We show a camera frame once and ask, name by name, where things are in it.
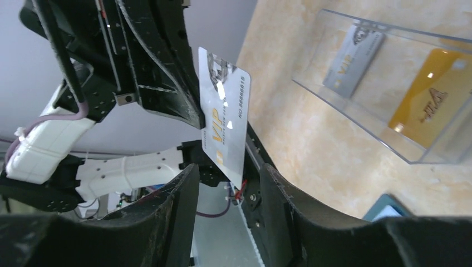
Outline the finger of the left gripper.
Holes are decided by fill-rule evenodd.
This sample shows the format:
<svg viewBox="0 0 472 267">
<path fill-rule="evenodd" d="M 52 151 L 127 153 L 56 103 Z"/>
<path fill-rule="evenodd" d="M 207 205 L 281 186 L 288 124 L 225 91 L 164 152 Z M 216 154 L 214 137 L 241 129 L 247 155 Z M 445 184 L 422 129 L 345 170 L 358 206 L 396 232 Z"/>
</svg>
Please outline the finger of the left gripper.
<svg viewBox="0 0 472 267">
<path fill-rule="evenodd" d="M 131 93 L 147 112 L 205 125 L 199 80 L 184 21 L 184 1 L 116 1 L 125 41 L 125 79 L 115 95 Z"/>
</svg>

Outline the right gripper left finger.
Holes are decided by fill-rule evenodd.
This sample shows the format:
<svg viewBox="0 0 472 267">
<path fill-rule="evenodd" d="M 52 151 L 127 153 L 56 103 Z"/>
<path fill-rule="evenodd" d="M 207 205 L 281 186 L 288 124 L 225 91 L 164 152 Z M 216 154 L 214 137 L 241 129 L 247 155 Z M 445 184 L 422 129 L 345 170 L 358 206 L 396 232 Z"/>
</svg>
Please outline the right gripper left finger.
<svg viewBox="0 0 472 267">
<path fill-rule="evenodd" d="M 199 168 L 188 165 L 158 191 L 100 220 L 1 216 L 2 266 L 188 266 Z"/>
</svg>

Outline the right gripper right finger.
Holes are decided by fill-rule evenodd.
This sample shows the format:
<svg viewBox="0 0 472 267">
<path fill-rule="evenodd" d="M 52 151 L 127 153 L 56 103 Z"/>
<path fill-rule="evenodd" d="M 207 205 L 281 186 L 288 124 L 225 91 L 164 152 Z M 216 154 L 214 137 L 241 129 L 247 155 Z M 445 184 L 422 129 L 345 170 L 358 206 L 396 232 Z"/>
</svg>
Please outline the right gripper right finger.
<svg viewBox="0 0 472 267">
<path fill-rule="evenodd" d="M 470 266 L 470 217 L 344 214 L 260 170 L 268 266 Z"/>
</svg>

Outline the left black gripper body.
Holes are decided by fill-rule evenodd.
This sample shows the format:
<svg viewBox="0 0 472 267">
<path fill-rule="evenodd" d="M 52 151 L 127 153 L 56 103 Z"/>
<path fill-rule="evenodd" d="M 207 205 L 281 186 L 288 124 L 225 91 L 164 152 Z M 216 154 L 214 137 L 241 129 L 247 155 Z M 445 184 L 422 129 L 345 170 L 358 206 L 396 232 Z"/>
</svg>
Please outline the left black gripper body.
<svg viewBox="0 0 472 267">
<path fill-rule="evenodd" d="M 144 104 L 117 1 L 25 1 L 19 18 L 49 41 L 63 74 L 45 116 L 101 122 L 117 105 Z"/>
</svg>

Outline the blue card holder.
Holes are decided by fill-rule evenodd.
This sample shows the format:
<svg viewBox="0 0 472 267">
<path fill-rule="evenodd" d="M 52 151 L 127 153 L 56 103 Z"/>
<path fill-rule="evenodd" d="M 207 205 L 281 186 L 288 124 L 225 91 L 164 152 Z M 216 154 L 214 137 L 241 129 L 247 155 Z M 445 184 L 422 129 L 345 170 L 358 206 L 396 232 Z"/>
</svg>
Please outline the blue card holder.
<svg viewBox="0 0 472 267">
<path fill-rule="evenodd" d="M 413 213 L 391 194 L 382 194 L 362 220 L 374 222 L 385 217 L 411 217 Z"/>
</svg>

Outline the clear plastic box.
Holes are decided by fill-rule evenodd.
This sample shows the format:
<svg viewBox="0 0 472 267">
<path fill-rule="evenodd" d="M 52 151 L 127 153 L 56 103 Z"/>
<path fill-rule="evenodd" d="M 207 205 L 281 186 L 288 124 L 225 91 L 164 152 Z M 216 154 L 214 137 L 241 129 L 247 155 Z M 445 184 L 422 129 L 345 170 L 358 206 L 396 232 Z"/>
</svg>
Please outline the clear plastic box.
<svg viewBox="0 0 472 267">
<path fill-rule="evenodd" d="M 323 85 L 350 26 L 377 24 L 385 39 L 350 98 Z M 418 31 L 329 9 L 318 12 L 300 52 L 293 81 L 316 95 L 410 164 L 471 162 L 471 91 L 466 103 L 425 149 L 388 123 L 429 53 L 436 48 L 471 54 L 471 39 Z"/>
</svg>

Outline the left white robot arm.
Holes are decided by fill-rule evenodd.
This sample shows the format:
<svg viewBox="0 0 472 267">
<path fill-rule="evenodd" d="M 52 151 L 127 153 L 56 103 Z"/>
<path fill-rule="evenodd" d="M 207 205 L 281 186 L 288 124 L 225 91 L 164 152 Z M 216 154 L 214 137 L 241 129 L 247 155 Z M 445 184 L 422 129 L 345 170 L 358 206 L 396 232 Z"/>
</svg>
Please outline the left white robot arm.
<svg viewBox="0 0 472 267">
<path fill-rule="evenodd" d="M 1 167 L 1 195 L 67 212 L 114 191 L 165 184 L 191 164 L 200 181 L 224 176 L 200 141 L 116 159 L 71 155 L 115 106 L 202 129 L 198 78 L 184 22 L 189 1 L 25 1 L 25 27 L 47 39 L 63 80 L 32 125 L 19 128 Z"/>
</svg>

